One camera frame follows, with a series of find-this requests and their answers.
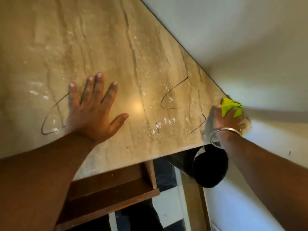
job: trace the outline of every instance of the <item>wooden drawer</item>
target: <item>wooden drawer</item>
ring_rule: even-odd
[[[55,230],[67,230],[159,195],[153,161],[71,183]]]

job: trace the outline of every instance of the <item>bracelet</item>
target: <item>bracelet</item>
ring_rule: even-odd
[[[210,142],[213,146],[217,147],[217,148],[220,148],[222,149],[221,145],[218,145],[216,143],[213,142],[213,136],[215,133],[219,132],[219,131],[233,131],[235,133],[237,133],[239,136],[242,136],[241,133],[239,131],[237,131],[236,129],[233,129],[233,128],[229,128],[229,127],[223,127],[223,128],[220,128],[220,129],[216,129],[214,130],[211,135],[210,135]]]

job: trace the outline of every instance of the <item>microfiber cloth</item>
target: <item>microfiber cloth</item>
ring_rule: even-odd
[[[221,102],[221,111],[222,111],[222,116],[224,117],[227,112],[234,108],[237,107],[238,109],[236,110],[235,114],[234,114],[234,118],[239,117],[242,115],[242,104],[233,100],[230,100],[228,98],[223,98],[222,102]]]

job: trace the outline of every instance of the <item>wall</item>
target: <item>wall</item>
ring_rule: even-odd
[[[143,1],[217,85],[244,104],[252,121],[246,137],[308,167],[308,0]],[[283,230],[232,162],[206,197],[222,231]]]

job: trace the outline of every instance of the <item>fingernail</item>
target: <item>fingernail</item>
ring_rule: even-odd
[[[129,114],[128,114],[128,113],[124,113],[124,114],[123,114],[123,117],[124,117],[124,119],[126,120],[126,119],[129,117]]]

